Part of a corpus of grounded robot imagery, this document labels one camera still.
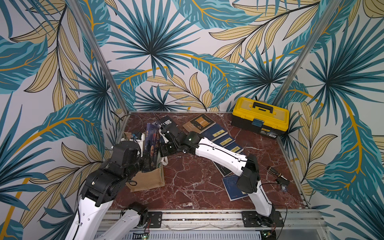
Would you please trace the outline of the dark guiguzi book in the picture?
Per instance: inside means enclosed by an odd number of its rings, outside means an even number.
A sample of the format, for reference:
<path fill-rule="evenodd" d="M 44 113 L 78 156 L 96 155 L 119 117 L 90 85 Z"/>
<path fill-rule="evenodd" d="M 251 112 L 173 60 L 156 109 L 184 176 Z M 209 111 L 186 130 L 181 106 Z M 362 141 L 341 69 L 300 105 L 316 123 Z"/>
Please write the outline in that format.
<path fill-rule="evenodd" d="M 143 144 L 143 167 L 144 173 L 151 172 L 157 168 L 159 155 L 160 135 L 156 125 L 147 123 L 145 140 Z"/>
<path fill-rule="evenodd" d="M 223 177 L 226 177 L 226 176 L 232 174 L 232 171 L 230 171 L 229 169 L 225 168 L 224 166 L 222 166 L 222 165 L 220 165 L 220 164 L 218 164 L 216 162 L 214 162 L 214 165 L 219 170 L 219 172 L 221 173 L 221 175 Z"/>

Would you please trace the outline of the green burlap Christmas bag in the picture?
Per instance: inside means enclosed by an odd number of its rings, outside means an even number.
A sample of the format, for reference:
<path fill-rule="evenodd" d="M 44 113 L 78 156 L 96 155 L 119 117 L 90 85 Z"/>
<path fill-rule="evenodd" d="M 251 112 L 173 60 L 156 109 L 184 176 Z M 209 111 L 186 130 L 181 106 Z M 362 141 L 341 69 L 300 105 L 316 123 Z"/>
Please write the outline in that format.
<path fill-rule="evenodd" d="M 124 139 L 127 141 L 130 141 L 132 133 L 125 132 Z M 131 190 L 131 192 L 146 191 L 146 190 L 152 190 L 152 189 L 163 187 L 165 185 L 163 162 L 164 162 L 164 158 L 161 157 L 160 143 L 159 143 L 159 155 L 158 155 L 157 168 L 147 173 L 138 172 L 132 178 L 131 181 L 127 182 L 126 185 Z"/>

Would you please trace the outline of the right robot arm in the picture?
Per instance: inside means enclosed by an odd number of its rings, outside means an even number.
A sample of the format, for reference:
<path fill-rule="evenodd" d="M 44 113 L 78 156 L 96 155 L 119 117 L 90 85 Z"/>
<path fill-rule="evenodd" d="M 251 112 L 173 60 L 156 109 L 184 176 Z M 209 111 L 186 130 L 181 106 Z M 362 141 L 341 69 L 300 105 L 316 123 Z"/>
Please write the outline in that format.
<path fill-rule="evenodd" d="M 256 156 L 234 153 L 196 132 L 186 134 L 167 116 L 157 120 L 156 125 L 167 140 L 162 145 L 164 157 L 177 153 L 192 154 L 222 165 L 238 176 L 237 187 L 249 195 L 258 215 L 268 219 L 273 217 L 275 208 L 264 191 Z"/>

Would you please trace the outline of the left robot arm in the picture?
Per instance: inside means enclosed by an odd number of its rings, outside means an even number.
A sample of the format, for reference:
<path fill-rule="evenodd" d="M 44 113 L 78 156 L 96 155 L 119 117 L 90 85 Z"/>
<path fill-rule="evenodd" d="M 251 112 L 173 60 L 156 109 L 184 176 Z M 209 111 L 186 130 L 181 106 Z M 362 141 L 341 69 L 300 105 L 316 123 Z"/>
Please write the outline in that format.
<path fill-rule="evenodd" d="M 118 193 L 139 172 L 141 147 L 133 141 L 113 146 L 110 159 L 88 175 L 80 193 L 78 210 L 66 235 L 67 240 L 94 240 L 99 226 Z M 122 217 L 106 230 L 100 240 L 121 240 L 134 228 L 147 228 L 148 208 L 129 205 Z"/>

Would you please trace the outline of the dark wolf cover book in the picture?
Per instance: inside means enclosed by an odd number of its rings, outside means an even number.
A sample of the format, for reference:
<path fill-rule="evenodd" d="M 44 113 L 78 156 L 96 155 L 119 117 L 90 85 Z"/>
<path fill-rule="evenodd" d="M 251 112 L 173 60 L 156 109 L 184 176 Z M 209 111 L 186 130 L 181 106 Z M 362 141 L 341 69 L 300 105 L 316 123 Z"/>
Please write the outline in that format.
<path fill-rule="evenodd" d="M 164 116 L 156 121 L 156 124 L 160 127 L 166 127 L 173 124 L 173 120 L 169 116 Z"/>

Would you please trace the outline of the brown cover book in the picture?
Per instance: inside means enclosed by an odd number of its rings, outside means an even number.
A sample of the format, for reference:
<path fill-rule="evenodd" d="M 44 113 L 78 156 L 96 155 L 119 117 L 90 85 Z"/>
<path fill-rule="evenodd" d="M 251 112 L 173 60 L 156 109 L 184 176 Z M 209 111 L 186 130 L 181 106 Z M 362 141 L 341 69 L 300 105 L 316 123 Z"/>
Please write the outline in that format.
<path fill-rule="evenodd" d="M 210 127 L 212 127 L 215 123 L 216 122 L 211 119 L 208 115 L 200 114 L 192 120 L 183 124 L 183 128 L 187 132 L 196 132 L 198 134 L 201 134 Z"/>

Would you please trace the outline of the blue book top stack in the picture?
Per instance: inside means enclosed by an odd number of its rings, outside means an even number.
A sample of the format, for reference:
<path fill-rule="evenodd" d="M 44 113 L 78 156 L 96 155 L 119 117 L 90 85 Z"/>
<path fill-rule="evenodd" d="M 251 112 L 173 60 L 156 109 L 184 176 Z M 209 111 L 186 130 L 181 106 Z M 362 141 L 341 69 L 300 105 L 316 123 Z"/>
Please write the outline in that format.
<path fill-rule="evenodd" d="M 201 133 L 203 137 L 207 138 L 211 142 L 214 142 L 215 140 L 227 134 L 228 131 L 217 123 L 205 130 L 203 133 Z"/>

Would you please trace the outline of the blue book stack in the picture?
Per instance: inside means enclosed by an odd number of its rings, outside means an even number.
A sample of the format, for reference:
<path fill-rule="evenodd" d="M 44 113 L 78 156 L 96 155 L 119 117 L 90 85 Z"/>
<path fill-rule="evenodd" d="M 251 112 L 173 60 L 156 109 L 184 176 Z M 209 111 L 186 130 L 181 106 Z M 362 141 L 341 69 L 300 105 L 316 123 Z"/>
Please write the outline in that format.
<path fill-rule="evenodd" d="M 203 133 L 201 133 L 203 137 L 207 138 L 211 142 L 214 142 L 215 140 L 227 134 L 228 131 L 217 123 L 205 130 Z"/>
<path fill-rule="evenodd" d="M 235 142 L 232 142 L 231 144 L 227 145 L 225 148 L 234 153 L 241 153 L 244 150 L 244 148 L 240 147 Z"/>
<path fill-rule="evenodd" d="M 228 134 L 223 135 L 222 137 L 218 138 L 217 140 L 214 141 L 214 144 L 220 146 L 220 147 L 225 147 L 235 140 Z"/>

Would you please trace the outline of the blue book middle stack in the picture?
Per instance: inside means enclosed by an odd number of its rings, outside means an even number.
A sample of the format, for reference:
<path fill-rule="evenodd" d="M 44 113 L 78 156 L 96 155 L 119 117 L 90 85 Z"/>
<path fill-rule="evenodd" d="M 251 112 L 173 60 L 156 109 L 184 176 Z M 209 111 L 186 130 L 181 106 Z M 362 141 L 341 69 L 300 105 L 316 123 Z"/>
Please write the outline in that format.
<path fill-rule="evenodd" d="M 235 140 L 228 134 L 223 135 L 222 137 L 218 138 L 217 140 L 214 141 L 214 144 L 220 146 L 220 147 L 225 147 Z"/>

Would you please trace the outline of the blue book lower stack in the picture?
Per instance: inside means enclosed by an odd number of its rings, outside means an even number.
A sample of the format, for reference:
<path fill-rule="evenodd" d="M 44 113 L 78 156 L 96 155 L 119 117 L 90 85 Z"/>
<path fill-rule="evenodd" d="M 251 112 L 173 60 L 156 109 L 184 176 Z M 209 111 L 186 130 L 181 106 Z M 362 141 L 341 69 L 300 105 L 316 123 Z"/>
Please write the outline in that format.
<path fill-rule="evenodd" d="M 244 148 L 240 147 L 235 142 L 232 142 L 231 144 L 227 145 L 225 148 L 234 153 L 241 153 L 244 150 Z"/>

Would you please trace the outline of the blue book front right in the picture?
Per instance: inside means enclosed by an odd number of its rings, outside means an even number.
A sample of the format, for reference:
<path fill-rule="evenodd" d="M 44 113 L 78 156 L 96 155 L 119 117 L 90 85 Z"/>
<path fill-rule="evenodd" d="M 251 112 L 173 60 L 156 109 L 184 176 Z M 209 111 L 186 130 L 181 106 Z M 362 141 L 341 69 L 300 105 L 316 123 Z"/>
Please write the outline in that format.
<path fill-rule="evenodd" d="M 230 199 L 230 201 L 235 201 L 239 199 L 246 198 L 248 196 L 247 193 L 242 192 L 238 187 L 237 187 L 237 180 L 238 180 L 237 175 L 230 175 L 226 176 L 222 179 L 223 184 L 225 186 L 227 195 Z"/>

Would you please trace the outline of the yellow black toolbox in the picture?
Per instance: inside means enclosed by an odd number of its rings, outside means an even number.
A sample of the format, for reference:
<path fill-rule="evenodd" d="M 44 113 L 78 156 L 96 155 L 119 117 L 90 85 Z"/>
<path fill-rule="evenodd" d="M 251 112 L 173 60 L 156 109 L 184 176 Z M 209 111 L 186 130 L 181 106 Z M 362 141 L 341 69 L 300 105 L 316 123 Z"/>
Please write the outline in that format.
<path fill-rule="evenodd" d="M 287 109 L 241 97 L 232 112 L 231 124 L 275 139 L 287 132 L 289 117 Z"/>

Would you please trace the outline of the small black gold connector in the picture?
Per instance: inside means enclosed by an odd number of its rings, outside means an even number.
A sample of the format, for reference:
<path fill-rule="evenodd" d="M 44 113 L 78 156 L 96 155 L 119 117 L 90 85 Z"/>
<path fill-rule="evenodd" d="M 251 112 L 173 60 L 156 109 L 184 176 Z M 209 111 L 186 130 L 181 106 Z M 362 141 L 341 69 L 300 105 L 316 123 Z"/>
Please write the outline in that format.
<path fill-rule="evenodd" d="M 281 190 L 283 192 L 287 192 L 288 191 L 288 186 L 291 183 L 291 181 L 288 180 L 287 178 L 285 178 L 280 172 L 278 172 L 273 167 L 268 167 L 267 171 L 276 178 L 276 182 L 277 182 L 278 185 L 281 186 Z"/>

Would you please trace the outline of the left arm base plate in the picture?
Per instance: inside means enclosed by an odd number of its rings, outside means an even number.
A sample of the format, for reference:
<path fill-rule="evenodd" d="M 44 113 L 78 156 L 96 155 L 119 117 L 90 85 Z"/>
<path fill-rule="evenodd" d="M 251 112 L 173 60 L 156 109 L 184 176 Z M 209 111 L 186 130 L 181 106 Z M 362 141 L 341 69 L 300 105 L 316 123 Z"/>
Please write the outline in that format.
<path fill-rule="evenodd" d="M 162 226 L 163 212 L 147 212 L 139 214 L 139 223 L 135 228 L 142 229 L 144 227 L 150 229 L 160 229 Z"/>

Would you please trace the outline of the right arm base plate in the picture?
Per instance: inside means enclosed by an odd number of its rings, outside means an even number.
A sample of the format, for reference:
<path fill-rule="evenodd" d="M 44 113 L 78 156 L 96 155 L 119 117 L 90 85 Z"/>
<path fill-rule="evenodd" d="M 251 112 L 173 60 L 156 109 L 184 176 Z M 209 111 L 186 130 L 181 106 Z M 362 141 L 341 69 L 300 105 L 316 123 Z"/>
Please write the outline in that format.
<path fill-rule="evenodd" d="M 274 209 L 268 217 L 262 216 L 256 211 L 243 211 L 241 214 L 245 228 L 274 228 L 284 226 L 284 219 L 281 213 Z"/>

